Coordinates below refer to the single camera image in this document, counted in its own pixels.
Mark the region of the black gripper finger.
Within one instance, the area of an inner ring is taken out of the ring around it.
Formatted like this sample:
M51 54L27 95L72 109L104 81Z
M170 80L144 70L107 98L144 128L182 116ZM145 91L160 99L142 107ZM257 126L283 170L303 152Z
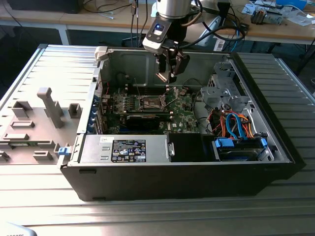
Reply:
M167 67L169 65L168 51L163 50L161 54L156 54L156 63L158 64L158 70L156 75L160 79L169 79L169 73Z
M183 53L183 51L169 52L169 82L176 82L177 76L184 73L190 56Z

